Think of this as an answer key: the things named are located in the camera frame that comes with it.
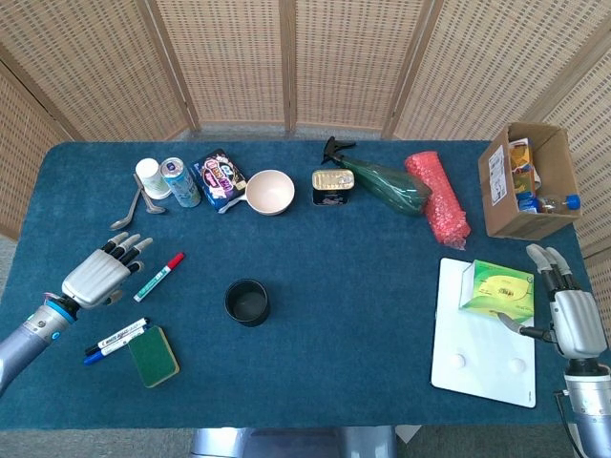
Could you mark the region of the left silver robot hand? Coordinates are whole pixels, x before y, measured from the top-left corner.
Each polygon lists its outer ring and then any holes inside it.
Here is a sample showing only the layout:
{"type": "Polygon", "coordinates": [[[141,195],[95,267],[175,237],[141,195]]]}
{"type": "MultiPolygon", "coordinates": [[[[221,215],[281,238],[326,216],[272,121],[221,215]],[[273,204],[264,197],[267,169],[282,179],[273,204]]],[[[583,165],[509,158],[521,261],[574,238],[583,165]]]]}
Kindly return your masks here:
{"type": "Polygon", "coordinates": [[[141,253],[153,238],[121,232],[96,248],[62,282],[62,296],[82,309],[93,309],[120,299],[120,286],[143,268],[141,253]]]}

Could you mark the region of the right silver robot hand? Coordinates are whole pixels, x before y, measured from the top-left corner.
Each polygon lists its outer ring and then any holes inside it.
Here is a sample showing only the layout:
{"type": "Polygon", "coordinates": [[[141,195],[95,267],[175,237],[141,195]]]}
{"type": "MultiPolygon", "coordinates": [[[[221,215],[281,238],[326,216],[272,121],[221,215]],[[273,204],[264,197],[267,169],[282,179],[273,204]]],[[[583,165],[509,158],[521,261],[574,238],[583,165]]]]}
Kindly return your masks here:
{"type": "Polygon", "coordinates": [[[567,360],[599,357],[607,349],[607,340],[593,295],[581,289],[568,262],[555,248],[531,243],[526,252],[547,289],[552,318],[550,327],[527,326],[502,312],[496,316],[518,335],[554,344],[567,360]]]}

